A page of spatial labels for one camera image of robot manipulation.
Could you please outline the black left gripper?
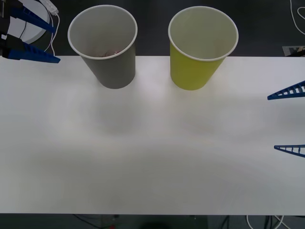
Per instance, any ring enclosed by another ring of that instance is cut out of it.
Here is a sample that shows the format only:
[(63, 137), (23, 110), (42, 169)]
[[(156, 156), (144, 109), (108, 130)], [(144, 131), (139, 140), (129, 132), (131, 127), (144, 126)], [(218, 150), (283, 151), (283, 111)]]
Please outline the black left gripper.
[(8, 34), (10, 17), (21, 19), (51, 33), (56, 29), (38, 15), (24, 7), (19, 0), (0, 1), (0, 55), (6, 59), (59, 63), (60, 58), (46, 53), (20, 38)]

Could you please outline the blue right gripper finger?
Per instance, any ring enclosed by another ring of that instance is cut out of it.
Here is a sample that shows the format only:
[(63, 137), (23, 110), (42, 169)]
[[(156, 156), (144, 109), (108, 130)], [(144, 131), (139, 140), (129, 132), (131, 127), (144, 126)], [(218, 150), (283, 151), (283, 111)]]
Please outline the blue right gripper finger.
[(299, 82), (267, 97), (267, 100), (305, 97), (305, 82)]
[(305, 157), (305, 145), (275, 145), (274, 149), (294, 156)]

